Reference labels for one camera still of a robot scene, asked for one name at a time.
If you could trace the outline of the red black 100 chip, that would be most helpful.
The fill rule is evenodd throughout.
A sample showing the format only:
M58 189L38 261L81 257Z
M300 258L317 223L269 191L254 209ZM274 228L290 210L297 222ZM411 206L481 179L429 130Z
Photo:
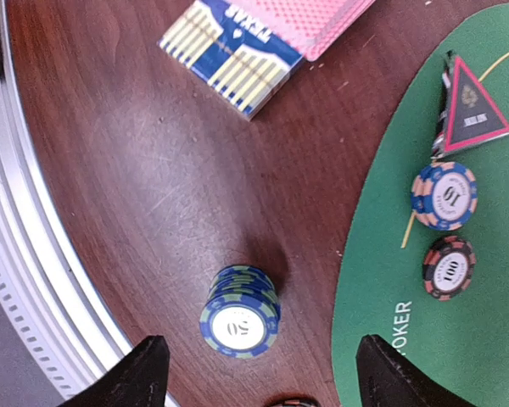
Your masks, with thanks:
M426 292L438 301L449 301L465 291L473 278L476 256L472 244L457 235L433 242L422 263Z

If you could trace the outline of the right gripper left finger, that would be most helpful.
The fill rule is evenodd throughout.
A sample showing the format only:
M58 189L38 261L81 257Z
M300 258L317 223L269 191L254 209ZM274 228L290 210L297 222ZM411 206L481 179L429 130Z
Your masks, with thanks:
M169 364L170 350L165 338L148 336L97 382L63 405L163 406Z

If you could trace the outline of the blue pink chips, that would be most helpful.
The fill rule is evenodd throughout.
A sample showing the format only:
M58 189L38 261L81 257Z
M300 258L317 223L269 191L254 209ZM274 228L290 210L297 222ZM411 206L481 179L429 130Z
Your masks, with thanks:
M473 172L458 162L433 162L411 185L411 209L430 229L454 231L472 217L478 204Z

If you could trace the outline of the red black chip stack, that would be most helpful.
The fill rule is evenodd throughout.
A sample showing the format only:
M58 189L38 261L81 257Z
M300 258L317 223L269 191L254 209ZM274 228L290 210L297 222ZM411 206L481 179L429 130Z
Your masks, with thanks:
M269 402L266 407L319 407L317 400L311 397L285 397Z

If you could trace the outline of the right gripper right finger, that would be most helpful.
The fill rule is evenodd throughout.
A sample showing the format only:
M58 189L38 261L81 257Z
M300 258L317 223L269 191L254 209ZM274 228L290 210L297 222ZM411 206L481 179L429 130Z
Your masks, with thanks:
M364 406L470 406L412 364L379 335L365 335L356 357Z

